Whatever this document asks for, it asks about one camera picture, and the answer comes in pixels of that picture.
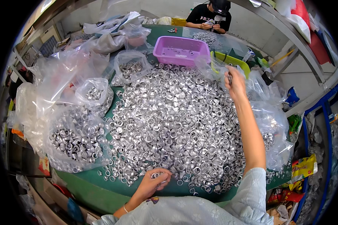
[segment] hand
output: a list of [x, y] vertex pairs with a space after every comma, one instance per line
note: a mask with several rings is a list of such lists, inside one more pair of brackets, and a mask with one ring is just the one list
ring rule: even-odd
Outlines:
[[[151, 178], [151, 175], [153, 173], [160, 173], [160, 172], [162, 172], [163, 174], [155, 179]], [[144, 200], [150, 198], [155, 193], [155, 191], [157, 190], [160, 191], [164, 189], [164, 187], [167, 186], [167, 184], [170, 182], [170, 179], [171, 179], [171, 172], [167, 169], [156, 168], [156, 169], [147, 171], [137, 191], [132, 196], [132, 199], [136, 200], [137, 202], [142, 203]]]
[[214, 24], [213, 25], [213, 29], [215, 29], [216, 31], [220, 29], [220, 24]]
[[206, 23], [202, 23], [200, 25], [200, 29], [210, 29], [212, 28], [212, 25], [206, 24]]
[[228, 88], [229, 94], [234, 100], [237, 101], [239, 97], [247, 97], [245, 93], [245, 82], [243, 75], [234, 67], [226, 65], [228, 72], [224, 73], [225, 87]]

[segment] blue shelf frame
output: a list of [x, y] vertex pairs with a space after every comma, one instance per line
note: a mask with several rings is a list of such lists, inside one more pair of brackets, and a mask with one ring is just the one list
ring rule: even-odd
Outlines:
[[[308, 147], [309, 147], [308, 130], [307, 130], [307, 124], [306, 124], [304, 118], [303, 118], [303, 125], [302, 126], [303, 126], [303, 131], [304, 131], [304, 140], [305, 140], [305, 154], [306, 154], [306, 157], [309, 157], [309, 155], [308, 155]], [[293, 218], [294, 222], [297, 222], [297, 219], [299, 217], [299, 214], [302, 211], [302, 207], [303, 207], [304, 202], [305, 202], [306, 197], [307, 197], [308, 177], [304, 178], [303, 187], [304, 187], [304, 189], [303, 189], [302, 192], [304, 193], [304, 196], [302, 197], [302, 200], [299, 201], [297, 211], [296, 211], [294, 218]]]
[[[319, 219], [319, 216], [323, 210], [323, 206], [325, 204], [325, 201], [326, 201], [326, 198], [327, 198], [327, 192], [328, 192], [328, 186], [329, 186], [329, 181], [330, 181], [330, 178], [331, 178], [331, 172], [332, 172], [332, 134], [331, 134], [331, 131], [330, 131], [330, 123], [329, 123], [329, 118], [328, 118], [328, 111], [327, 111], [327, 108], [330, 108], [330, 105], [329, 105], [329, 102], [328, 100], [333, 97], [334, 95], [336, 95], [338, 92], [338, 84], [333, 88], [331, 89], [325, 96], [323, 96], [313, 107], [311, 107], [310, 109], [306, 110], [304, 112], [304, 116], [307, 116], [308, 113], [310, 113], [311, 111], [315, 110], [316, 108], [319, 108], [319, 107], [322, 107], [323, 109], [323, 114], [324, 114], [324, 119], [325, 119], [325, 126], [326, 126], [326, 129], [327, 129], [327, 136], [328, 136], [328, 145], [329, 145], [329, 151], [328, 151], [328, 169], [327, 169], [327, 176], [326, 176], [326, 180], [325, 180], [325, 188], [324, 188], [324, 193], [323, 193], [323, 196], [322, 196], [322, 199], [321, 199], [321, 202], [320, 202], [320, 206], [319, 206], [319, 209], [315, 215], [315, 218], [312, 222], [313, 225], [316, 225], [318, 219]], [[305, 136], [305, 150], [306, 150], [306, 156], [308, 157], [308, 147], [309, 147], [309, 140], [308, 140], [308, 132], [307, 132], [307, 125], [306, 125], [306, 122], [305, 122], [305, 119], [303, 118], [303, 129], [304, 129], [304, 136]], [[293, 221], [296, 222], [298, 217], [299, 217], [299, 214], [300, 212], [302, 211], [302, 207], [304, 205], [304, 202], [305, 202], [305, 199], [306, 199], [306, 193], [308, 191], [308, 177], [306, 177], [304, 179], [304, 191], [305, 191], [305, 195], [303, 196], [302, 200], [299, 202], [299, 205], [298, 205], [298, 209], [294, 215], [294, 218], [293, 218]]]

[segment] black t-shirt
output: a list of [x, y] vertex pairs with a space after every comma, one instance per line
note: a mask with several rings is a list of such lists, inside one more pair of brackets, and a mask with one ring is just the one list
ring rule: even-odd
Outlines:
[[[232, 20], [232, 16], [230, 13], [227, 14], [225, 21], [215, 21], [215, 14], [208, 9], [208, 4], [201, 4], [197, 5], [190, 15], [187, 18], [187, 22], [201, 24], [208, 21], [212, 21], [214, 24], [220, 24], [220, 28], [224, 29], [225, 31], [229, 30], [230, 21]], [[211, 28], [208, 31], [213, 31], [218, 33], [215, 29]]]

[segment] purple plastic basket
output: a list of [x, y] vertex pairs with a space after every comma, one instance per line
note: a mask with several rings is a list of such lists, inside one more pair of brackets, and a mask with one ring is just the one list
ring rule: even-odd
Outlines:
[[210, 63], [210, 51], [207, 43], [191, 38], [162, 36], [156, 41], [153, 55], [160, 63], [195, 66], [194, 59], [199, 55], [207, 55]]

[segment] black cap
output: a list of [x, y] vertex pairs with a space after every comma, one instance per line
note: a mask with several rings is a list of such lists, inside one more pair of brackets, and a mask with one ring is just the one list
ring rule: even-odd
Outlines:
[[210, 0], [214, 12], [217, 15], [226, 17], [230, 9], [230, 1], [227, 0]]

